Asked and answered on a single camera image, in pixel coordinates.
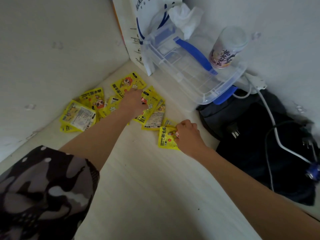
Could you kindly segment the person's right hand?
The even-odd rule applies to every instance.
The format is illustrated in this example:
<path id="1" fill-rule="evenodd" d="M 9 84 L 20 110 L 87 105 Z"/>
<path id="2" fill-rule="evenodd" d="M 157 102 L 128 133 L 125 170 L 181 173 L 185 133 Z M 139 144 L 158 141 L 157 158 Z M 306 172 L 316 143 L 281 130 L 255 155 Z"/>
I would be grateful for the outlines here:
<path id="1" fill-rule="evenodd" d="M 178 148 L 184 154 L 197 160 L 210 151 L 210 148 L 203 141 L 196 123 L 184 120 L 177 124 L 176 128 L 183 133 L 183 146 L 178 146 Z"/>

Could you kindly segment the person's left hand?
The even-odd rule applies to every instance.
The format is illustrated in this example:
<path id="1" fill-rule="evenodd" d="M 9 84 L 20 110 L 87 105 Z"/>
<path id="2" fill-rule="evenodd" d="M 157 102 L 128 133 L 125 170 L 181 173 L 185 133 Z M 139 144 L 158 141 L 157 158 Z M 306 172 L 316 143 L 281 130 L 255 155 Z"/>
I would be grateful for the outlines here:
<path id="1" fill-rule="evenodd" d="M 141 97 L 123 97 L 119 105 L 119 109 L 128 116 L 129 120 L 142 114 L 147 107 L 146 104 L 142 104 Z"/>

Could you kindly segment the yellow cartoon packet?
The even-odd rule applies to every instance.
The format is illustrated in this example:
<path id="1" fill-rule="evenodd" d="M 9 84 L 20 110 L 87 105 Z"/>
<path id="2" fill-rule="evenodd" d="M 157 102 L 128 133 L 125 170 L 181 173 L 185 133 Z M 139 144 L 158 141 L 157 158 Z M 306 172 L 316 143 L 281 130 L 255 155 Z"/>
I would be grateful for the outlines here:
<path id="1" fill-rule="evenodd" d="M 133 121 L 145 125 L 147 120 L 150 119 L 151 115 L 155 112 L 157 105 L 161 102 L 162 97 L 157 91 L 150 91 L 148 89 L 144 90 L 141 95 L 142 104 L 147 105 L 147 109 L 143 111 L 142 114 L 135 117 Z"/>
<path id="2" fill-rule="evenodd" d="M 176 138 L 179 138 L 177 128 L 162 126 L 159 131 L 158 148 L 180 150 L 175 142 Z"/>

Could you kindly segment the person's left forearm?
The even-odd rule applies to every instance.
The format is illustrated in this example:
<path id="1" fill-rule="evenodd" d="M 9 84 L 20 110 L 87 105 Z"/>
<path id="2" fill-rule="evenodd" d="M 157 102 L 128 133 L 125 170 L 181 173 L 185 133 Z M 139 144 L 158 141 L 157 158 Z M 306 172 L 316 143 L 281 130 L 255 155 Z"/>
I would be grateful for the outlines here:
<path id="1" fill-rule="evenodd" d="M 101 171 L 134 111 L 120 108 L 63 145 L 59 151 L 88 159 Z"/>

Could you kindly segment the person's right forearm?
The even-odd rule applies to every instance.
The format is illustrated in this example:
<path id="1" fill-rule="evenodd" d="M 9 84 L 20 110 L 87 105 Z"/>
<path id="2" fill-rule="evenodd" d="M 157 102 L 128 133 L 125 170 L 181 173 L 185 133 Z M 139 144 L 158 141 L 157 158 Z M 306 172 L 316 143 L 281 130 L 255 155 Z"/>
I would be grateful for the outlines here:
<path id="1" fill-rule="evenodd" d="M 193 153 L 263 240 L 320 240 L 320 222 L 226 161 L 213 149 Z"/>

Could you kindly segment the black power plug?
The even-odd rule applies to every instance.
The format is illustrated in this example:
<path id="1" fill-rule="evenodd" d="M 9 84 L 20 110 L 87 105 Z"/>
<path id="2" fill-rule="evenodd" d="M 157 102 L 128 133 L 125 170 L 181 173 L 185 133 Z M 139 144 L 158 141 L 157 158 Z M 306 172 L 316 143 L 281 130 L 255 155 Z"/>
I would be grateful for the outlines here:
<path id="1" fill-rule="evenodd" d="M 227 125 L 226 126 L 226 132 L 228 134 L 231 134 L 234 139 L 237 139 L 240 136 L 238 123 L 235 121 L 235 122 L 232 122 L 229 125 Z"/>

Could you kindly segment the pile of yellow packets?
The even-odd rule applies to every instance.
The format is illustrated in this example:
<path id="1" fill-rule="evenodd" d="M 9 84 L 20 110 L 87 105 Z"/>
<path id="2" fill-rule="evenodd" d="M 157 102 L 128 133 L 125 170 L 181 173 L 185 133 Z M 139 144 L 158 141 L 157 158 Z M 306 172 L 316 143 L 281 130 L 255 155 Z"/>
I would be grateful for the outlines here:
<path id="1" fill-rule="evenodd" d="M 138 75 L 137 72 L 131 72 L 125 77 L 113 82 L 111 89 L 113 96 L 105 96 L 102 87 L 93 88 L 85 91 L 77 100 L 71 100 L 63 111 L 59 121 L 61 123 L 60 131 L 64 133 L 83 132 L 92 127 L 103 118 L 110 115 L 119 108 L 125 92 L 131 88 L 145 90 L 156 89 L 147 83 Z M 162 97 L 161 102 L 157 105 L 156 110 L 141 125 L 142 130 L 156 131 L 162 126 L 175 127 L 176 122 L 165 118 L 166 102 Z"/>

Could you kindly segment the black fabric bag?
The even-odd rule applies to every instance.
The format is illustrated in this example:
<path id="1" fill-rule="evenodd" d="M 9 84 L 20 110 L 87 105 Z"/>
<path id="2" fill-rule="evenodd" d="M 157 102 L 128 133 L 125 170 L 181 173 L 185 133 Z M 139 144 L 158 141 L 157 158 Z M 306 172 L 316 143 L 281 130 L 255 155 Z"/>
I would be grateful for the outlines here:
<path id="1" fill-rule="evenodd" d="M 294 119 L 279 98 L 262 90 L 275 120 L 275 126 L 258 94 L 244 99 L 231 96 L 220 105 L 199 105 L 197 111 L 204 128 L 220 141 L 216 152 L 262 185 L 296 203 L 314 206 L 317 183 L 306 170 L 313 163 L 312 153 L 302 144 L 301 128 L 310 131 L 311 123 Z M 237 139 L 226 126 L 237 122 Z"/>

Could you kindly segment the white paper bag blue print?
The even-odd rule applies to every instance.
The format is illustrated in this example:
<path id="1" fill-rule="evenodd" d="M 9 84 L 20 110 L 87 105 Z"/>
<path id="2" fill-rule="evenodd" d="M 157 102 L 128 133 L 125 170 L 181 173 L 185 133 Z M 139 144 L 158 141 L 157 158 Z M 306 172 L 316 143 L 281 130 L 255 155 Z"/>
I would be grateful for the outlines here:
<path id="1" fill-rule="evenodd" d="M 142 52 L 144 39 L 169 20 L 171 7 L 183 0 L 111 0 L 130 60 L 148 76 L 154 65 Z"/>

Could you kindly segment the white crumpled tissue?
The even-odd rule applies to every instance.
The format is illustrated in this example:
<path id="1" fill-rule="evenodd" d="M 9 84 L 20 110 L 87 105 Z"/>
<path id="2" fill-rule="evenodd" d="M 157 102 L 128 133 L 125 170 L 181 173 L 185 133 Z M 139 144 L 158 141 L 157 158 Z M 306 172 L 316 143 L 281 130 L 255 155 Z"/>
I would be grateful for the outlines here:
<path id="1" fill-rule="evenodd" d="M 181 3 L 171 7 L 168 14 L 171 22 L 183 32 L 184 40 L 189 40 L 200 25 L 204 11 L 199 7 L 190 9 L 186 3 Z"/>

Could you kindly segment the printed tub with clear lid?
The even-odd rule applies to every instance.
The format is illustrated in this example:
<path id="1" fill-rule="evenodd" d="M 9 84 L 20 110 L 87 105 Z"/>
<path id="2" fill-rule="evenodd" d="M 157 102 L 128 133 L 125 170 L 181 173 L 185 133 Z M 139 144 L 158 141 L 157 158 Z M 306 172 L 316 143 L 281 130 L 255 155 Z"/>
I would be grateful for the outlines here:
<path id="1" fill-rule="evenodd" d="M 209 55 L 209 62 L 214 68 L 228 67 L 234 58 L 249 43 L 249 38 L 239 26 L 227 26 L 218 36 Z"/>

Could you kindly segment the grey power plug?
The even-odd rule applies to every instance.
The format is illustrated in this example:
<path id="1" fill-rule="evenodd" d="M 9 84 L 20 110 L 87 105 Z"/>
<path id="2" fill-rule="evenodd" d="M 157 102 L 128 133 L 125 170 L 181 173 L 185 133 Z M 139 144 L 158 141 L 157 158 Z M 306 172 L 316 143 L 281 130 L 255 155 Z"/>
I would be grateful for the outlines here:
<path id="1" fill-rule="evenodd" d="M 310 153 L 312 153 L 312 156 L 315 161 L 318 160 L 320 149 L 316 140 L 306 127 L 302 127 L 300 129 L 302 132 L 302 144 L 304 148 L 306 148 Z"/>

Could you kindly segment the camouflage print sleeve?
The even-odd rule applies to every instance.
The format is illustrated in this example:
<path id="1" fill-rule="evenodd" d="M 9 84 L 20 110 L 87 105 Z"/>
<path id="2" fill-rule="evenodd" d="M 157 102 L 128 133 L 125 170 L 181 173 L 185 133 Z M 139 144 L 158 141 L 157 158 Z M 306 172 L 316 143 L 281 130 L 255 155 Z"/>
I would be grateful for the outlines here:
<path id="1" fill-rule="evenodd" d="M 0 240 L 75 240 L 99 179 L 88 159 L 34 148 L 0 175 Z"/>

